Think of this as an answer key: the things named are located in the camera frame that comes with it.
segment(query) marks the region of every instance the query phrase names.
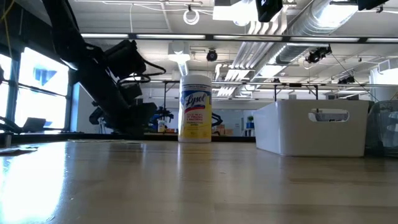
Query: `mounted camera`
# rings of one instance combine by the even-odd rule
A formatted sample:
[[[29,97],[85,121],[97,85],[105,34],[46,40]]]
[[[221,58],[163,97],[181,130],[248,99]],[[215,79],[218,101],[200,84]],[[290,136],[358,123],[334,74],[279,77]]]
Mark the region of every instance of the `mounted camera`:
[[[320,60],[324,59],[326,55],[331,54],[331,47],[320,47],[315,51],[311,51],[310,55],[305,59],[308,63],[318,63]]]
[[[215,49],[210,49],[209,53],[207,54],[206,59],[207,59],[208,62],[215,62],[215,61],[217,61],[217,57],[218,57],[218,55],[217,55],[216,50]]]

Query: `security camera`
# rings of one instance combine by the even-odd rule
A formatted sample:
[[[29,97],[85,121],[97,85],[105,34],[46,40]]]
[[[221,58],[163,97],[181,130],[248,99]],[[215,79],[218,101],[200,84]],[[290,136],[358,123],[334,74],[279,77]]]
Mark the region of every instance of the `security camera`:
[[[209,50],[209,53],[207,54],[207,61],[208,62],[214,62],[214,61],[216,61],[217,60],[217,53],[216,53],[216,50],[214,50],[214,49],[210,49]]]

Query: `desk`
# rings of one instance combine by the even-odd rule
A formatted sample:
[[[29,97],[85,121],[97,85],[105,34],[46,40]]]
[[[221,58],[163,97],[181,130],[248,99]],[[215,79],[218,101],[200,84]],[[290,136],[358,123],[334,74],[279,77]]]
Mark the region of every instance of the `desk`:
[[[395,159],[255,143],[55,142],[0,157],[0,223],[394,223]]]

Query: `ceiling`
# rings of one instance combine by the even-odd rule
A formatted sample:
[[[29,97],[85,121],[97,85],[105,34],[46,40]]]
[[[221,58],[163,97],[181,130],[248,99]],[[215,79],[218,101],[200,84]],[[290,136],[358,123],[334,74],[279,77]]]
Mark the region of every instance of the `ceiling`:
[[[49,22],[44,7],[40,0],[19,0],[23,7],[44,21]],[[173,32],[173,33],[202,33],[202,34],[245,34],[249,25],[240,27],[231,21],[214,21],[212,16],[200,14],[199,22],[188,25],[183,21],[184,11],[162,11],[146,9],[140,6],[108,5],[100,2],[77,2],[69,0],[76,15],[81,32]],[[213,0],[202,0],[200,9],[212,10]],[[288,21],[293,19],[310,0],[297,0],[297,7],[290,8],[287,12]],[[160,6],[149,6],[161,9]],[[183,9],[185,6],[165,6],[166,9]],[[384,10],[398,11],[398,0],[390,0],[384,5]],[[398,14],[382,12],[357,12],[346,24],[341,26],[333,35],[380,35],[395,36],[398,31],[398,23],[391,22],[398,19]],[[92,44],[99,45],[104,50],[118,43],[115,40],[91,40]],[[178,70],[177,64],[168,60],[167,40],[138,40],[140,53],[149,61],[163,66],[167,70],[168,77],[173,70]],[[216,63],[206,61],[208,49],[216,49],[219,60],[234,60],[241,46],[240,42],[206,42],[188,41],[191,51],[191,60],[187,62],[189,70],[215,70]],[[398,45],[369,45],[369,44],[333,44],[333,54],[336,59],[328,57],[322,60],[322,64],[316,64],[309,69],[300,58],[296,64],[298,67],[287,67],[280,77],[282,82],[328,82],[332,77],[341,74],[345,69],[355,68],[356,79],[359,82],[369,81],[369,68],[376,64],[367,62],[381,62],[387,57],[398,56]]]

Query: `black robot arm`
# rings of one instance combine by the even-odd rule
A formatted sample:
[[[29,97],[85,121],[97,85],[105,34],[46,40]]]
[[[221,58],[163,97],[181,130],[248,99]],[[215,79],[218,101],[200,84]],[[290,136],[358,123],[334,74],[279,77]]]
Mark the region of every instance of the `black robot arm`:
[[[157,107],[153,103],[137,105],[134,99],[142,95],[139,84],[122,82],[131,74],[149,77],[143,75],[146,61],[138,53],[136,42],[124,40],[103,52],[84,41],[67,0],[42,1],[52,23],[55,51],[71,68],[69,82],[80,82],[110,128],[125,134],[142,134],[142,126]]]

